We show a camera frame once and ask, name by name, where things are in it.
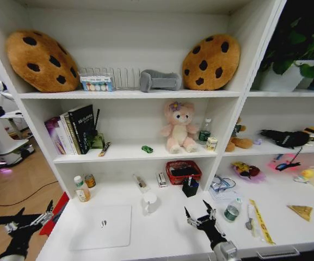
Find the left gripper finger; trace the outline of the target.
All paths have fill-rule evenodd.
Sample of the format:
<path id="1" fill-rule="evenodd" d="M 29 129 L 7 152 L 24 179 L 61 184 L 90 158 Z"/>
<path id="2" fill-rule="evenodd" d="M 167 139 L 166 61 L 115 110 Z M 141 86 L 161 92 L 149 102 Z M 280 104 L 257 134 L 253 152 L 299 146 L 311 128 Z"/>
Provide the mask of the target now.
<path id="1" fill-rule="evenodd" d="M 53 201 L 51 200 L 46 208 L 46 211 L 43 214 L 40 214 L 35 220 L 33 220 L 29 227 L 35 227 L 38 225 L 43 226 L 51 220 L 53 217 Z"/>
<path id="2" fill-rule="evenodd" d="M 21 208 L 19 212 L 13 216 L 0 216 L 0 225 L 4 226 L 7 233 L 11 233 L 19 229 L 19 219 L 21 218 L 25 207 Z"/>

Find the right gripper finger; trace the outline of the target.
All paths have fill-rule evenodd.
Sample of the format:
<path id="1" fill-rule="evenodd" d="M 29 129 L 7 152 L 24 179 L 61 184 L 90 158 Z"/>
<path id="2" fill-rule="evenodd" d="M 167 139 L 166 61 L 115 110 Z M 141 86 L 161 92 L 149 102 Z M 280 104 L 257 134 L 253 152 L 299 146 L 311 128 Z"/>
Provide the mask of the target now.
<path id="1" fill-rule="evenodd" d="M 186 207 L 184 207 L 184 209 L 186 213 L 187 223 L 193 227 L 199 227 L 201 225 L 200 221 L 198 219 L 191 217 Z"/>
<path id="2" fill-rule="evenodd" d="M 212 208 L 211 205 L 209 203 L 207 203 L 205 200 L 203 200 L 203 203 L 205 204 L 206 208 L 207 208 L 207 215 L 205 215 L 203 217 L 203 221 L 216 221 L 216 209 Z"/>

